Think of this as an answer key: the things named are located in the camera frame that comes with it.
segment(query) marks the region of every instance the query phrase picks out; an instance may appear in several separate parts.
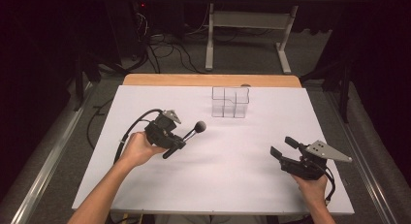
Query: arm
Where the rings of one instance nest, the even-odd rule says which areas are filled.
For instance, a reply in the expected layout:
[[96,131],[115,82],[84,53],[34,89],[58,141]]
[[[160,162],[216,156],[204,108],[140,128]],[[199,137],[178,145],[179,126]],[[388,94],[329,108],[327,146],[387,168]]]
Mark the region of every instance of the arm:
[[165,150],[151,145],[145,133],[132,134],[121,157],[82,202],[69,223],[105,223],[111,203],[124,178],[151,156]]
[[302,197],[311,214],[315,224],[334,224],[332,216],[327,209],[325,202],[325,192],[327,185],[326,176],[321,176],[318,180],[305,180],[298,176],[291,175],[300,187]]

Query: white paper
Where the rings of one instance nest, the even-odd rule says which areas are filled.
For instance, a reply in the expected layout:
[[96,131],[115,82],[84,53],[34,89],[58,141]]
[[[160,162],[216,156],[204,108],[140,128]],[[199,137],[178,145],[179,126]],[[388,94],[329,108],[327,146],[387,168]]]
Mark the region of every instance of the white paper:
[[[212,87],[119,86],[109,116],[79,188],[73,208],[110,169],[119,140],[143,113],[175,110],[180,137],[197,121],[206,130],[169,159],[155,155],[122,183],[111,209],[152,213],[292,214],[307,213],[295,181],[269,154],[300,152],[284,143],[290,136],[303,144],[325,142],[303,88],[250,87],[245,118],[211,117]],[[152,120],[157,113],[146,119]],[[134,131],[142,131],[146,122]],[[335,164],[336,191],[329,204],[334,214],[354,213]]]

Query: electronic equipment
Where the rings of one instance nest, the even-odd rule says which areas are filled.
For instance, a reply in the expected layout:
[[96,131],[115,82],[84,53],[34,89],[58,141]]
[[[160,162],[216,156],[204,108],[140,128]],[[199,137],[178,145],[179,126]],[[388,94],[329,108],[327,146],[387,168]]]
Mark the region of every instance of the electronic equipment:
[[[152,113],[152,112],[159,112],[158,116],[151,121],[144,120],[144,118]],[[203,121],[197,122],[194,129],[191,130],[184,138],[181,138],[178,135],[175,135],[172,130],[176,128],[175,123],[181,124],[180,119],[178,118],[175,111],[161,111],[161,110],[151,110],[144,113],[140,116],[127,130],[123,139],[118,146],[117,153],[114,158],[114,163],[118,160],[121,155],[123,146],[130,134],[131,130],[136,126],[137,123],[140,121],[148,121],[148,125],[144,128],[147,140],[151,144],[156,144],[157,146],[163,147],[168,149],[164,154],[163,158],[167,159],[173,153],[175,153],[178,149],[182,149],[185,147],[185,143],[191,139],[195,134],[201,133],[206,129],[206,124]]]
[[327,167],[327,159],[349,163],[351,163],[353,159],[321,141],[305,145],[300,144],[290,137],[286,137],[285,143],[292,148],[298,148],[301,152],[301,157],[300,161],[284,157],[280,151],[272,146],[270,154],[278,159],[281,165],[281,170],[307,180],[318,179],[322,175],[326,175],[332,184],[332,190],[326,198],[326,204],[328,204],[335,191],[335,183],[332,172]]

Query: transparent plastic cube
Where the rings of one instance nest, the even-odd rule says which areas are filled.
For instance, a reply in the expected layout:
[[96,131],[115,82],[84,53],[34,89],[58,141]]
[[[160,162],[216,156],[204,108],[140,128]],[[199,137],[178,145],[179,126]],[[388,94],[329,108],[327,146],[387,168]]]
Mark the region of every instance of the transparent plastic cube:
[[248,93],[247,87],[212,87],[212,116],[245,118]]

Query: person's right hand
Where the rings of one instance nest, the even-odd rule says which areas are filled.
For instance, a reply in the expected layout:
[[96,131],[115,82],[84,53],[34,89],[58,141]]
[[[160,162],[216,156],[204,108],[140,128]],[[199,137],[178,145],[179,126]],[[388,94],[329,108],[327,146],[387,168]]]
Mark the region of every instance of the person's right hand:
[[327,177],[321,176],[317,180],[305,180],[301,177],[291,175],[297,182],[308,208],[325,206],[325,192],[327,186]]
[[129,170],[144,164],[154,154],[166,151],[165,148],[151,145],[145,135],[145,132],[133,133],[117,162],[123,162]]

